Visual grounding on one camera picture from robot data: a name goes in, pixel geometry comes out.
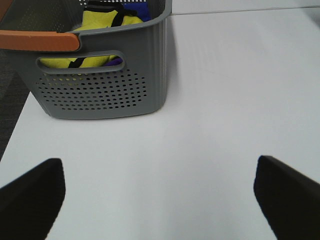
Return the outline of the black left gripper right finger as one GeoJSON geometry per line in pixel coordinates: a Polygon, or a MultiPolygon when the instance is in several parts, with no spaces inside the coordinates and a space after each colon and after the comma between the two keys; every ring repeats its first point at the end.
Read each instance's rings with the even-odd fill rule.
{"type": "Polygon", "coordinates": [[[278,240],[320,238],[320,184],[282,161],[258,158],[253,192],[278,240]]]}

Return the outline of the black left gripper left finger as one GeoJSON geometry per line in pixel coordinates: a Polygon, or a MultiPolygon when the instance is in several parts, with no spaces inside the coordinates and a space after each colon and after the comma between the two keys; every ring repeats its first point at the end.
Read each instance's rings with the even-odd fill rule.
{"type": "Polygon", "coordinates": [[[66,195],[62,160],[50,158],[0,189],[0,238],[44,240],[66,195]]]}

